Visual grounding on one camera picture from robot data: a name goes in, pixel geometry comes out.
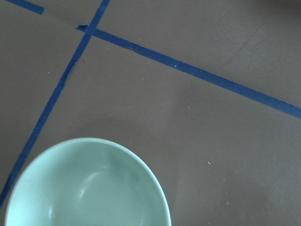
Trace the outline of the mint green bowl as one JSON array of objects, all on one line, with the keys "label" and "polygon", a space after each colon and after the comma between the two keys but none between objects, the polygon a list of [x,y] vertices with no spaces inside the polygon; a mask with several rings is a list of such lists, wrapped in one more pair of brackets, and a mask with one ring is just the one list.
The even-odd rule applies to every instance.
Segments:
[{"label": "mint green bowl", "polygon": [[61,142],[37,156],[11,193],[7,226],[169,226],[165,194],[133,152],[99,138]]}]

